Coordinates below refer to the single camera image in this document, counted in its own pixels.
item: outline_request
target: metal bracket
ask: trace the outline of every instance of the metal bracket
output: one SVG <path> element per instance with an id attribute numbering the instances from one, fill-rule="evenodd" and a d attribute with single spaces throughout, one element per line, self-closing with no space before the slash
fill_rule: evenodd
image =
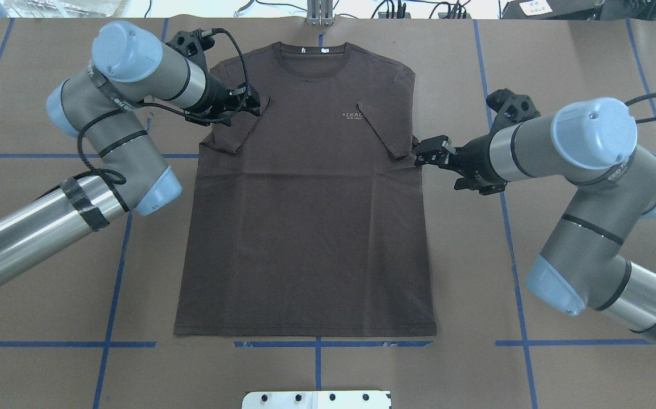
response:
<path id="1" fill-rule="evenodd" d="M 391 409 L 390 391 L 284 391 L 248 393 L 242 409 Z"/>
<path id="2" fill-rule="evenodd" d="M 308 0 L 308 26 L 333 25 L 333 0 Z"/>

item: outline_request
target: brown t-shirt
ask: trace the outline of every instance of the brown t-shirt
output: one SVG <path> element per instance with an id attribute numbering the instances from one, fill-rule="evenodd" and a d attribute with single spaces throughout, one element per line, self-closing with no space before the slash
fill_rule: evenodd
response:
<path id="1" fill-rule="evenodd" d="M 246 58 L 263 114 L 200 144 L 175 334 L 434 335 L 412 70 L 349 43 Z"/>

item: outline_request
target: white label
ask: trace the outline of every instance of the white label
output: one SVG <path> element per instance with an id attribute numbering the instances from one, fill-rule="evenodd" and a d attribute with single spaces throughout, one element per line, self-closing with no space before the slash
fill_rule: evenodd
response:
<path id="1" fill-rule="evenodd" d="M 532 2 L 520 3 L 520 8 L 525 15 L 544 15 L 553 12 L 547 0 L 533 0 Z"/>

